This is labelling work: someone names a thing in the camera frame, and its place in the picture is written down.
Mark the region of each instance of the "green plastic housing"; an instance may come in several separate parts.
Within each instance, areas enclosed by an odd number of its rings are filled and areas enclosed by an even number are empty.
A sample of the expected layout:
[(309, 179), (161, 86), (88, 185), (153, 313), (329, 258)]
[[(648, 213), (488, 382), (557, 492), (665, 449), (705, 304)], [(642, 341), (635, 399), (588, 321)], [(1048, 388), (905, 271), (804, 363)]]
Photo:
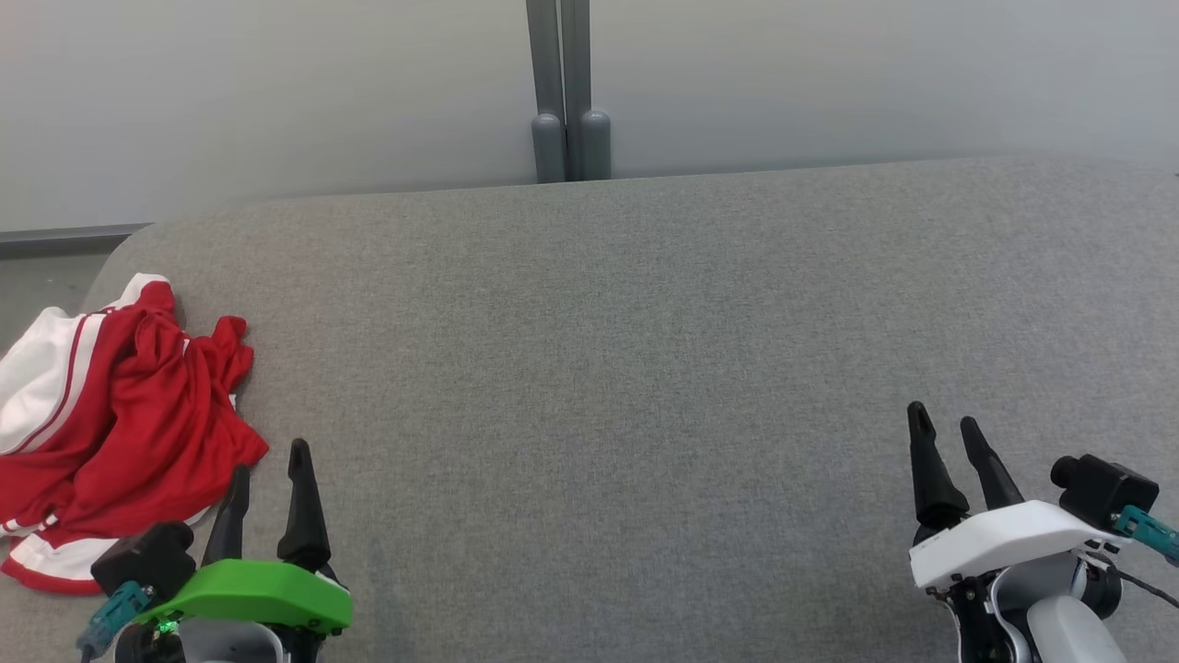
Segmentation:
[(353, 623), (348, 590), (282, 562), (222, 559), (202, 566), (172, 600), (136, 618), (206, 617), (304, 628), (328, 636)]

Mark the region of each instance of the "teal cable connector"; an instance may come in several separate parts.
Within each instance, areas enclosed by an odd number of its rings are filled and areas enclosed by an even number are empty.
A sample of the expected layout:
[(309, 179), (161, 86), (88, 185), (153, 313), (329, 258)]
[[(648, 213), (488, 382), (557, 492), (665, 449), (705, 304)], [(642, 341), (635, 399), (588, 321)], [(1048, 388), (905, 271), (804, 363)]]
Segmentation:
[(83, 659), (98, 658), (105, 654), (123, 626), (130, 624), (147, 608), (151, 595), (151, 587), (140, 587), (132, 580), (119, 585), (111, 598), (90, 618), (86, 630), (78, 636), (75, 644), (83, 652)]
[(1162, 553), (1172, 566), (1179, 566), (1179, 532), (1167, 527), (1137, 506), (1121, 510), (1113, 529)]

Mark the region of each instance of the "gray tablecloth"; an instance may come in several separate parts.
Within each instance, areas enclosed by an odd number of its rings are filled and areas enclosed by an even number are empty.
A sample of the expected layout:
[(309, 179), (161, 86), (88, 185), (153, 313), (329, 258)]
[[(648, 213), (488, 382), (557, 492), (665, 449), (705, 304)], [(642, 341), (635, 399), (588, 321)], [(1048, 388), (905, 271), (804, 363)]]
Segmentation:
[[(248, 319), (246, 553), (307, 438), (332, 661), (947, 662), (905, 405), (979, 508), (966, 414), (1026, 495), (1092, 452), (1179, 521), (1177, 218), (1173, 173), (1059, 157), (329, 197), (149, 228), (87, 306), (151, 271), (193, 333)], [(71, 659), (95, 604), (5, 578), (0, 659)], [(1172, 661), (1175, 624), (1127, 589), (1111, 629)]]

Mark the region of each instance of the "red and white garment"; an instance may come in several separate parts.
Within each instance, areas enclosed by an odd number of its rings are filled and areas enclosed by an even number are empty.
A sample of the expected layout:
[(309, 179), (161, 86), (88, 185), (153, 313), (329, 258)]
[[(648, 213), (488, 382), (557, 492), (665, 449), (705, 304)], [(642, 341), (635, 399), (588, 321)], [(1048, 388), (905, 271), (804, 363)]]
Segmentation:
[(198, 518), (266, 444), (230, 392), (253, 363), (245, 321), (189, 336), (167, 280), (138, 274), (98, 313), (45, 309), (0, 359), (0, 571), (97, 593), (90, 565), (121, 537)]

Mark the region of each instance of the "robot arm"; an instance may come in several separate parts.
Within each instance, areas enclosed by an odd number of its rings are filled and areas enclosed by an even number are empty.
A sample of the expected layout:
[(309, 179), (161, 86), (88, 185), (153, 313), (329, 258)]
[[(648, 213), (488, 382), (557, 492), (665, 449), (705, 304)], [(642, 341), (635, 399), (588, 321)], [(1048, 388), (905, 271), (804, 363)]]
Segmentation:
[(971, 516), (924, 406), (911, 403), (908, 415), (918, 523), (910, 567), (916, 585), (953, 613), (959, 661), (1126, 661), (1101, 621), (1117, 610), (1121, 579), (1129, 577), (1098, 551), (1113, 554), (1142, 540), (1165, 554), (1179, 552), (1174, 532), (1146, 514), (1158, 485), (1092, 455), (1066, 457), (1052, 473), (1065, 488), (1059, 506), (1025, 500), (968, 416), (962, 439), (988, 507)]
[(245, 467), (233, 474), (199, 569), (185, 552), (193, 537), (183, 523), (123, 539), (95, 562), (91, 571), (111, 599), (78, 641), (84, 659), (105, 651), (121, 629), (116, 663), (314, 663), (322, 643), (351, 625), (353, 599), (328, 565), (328, 530), (303, 440), (291, 444), (288, 475), (281, 562), (242, 559)]

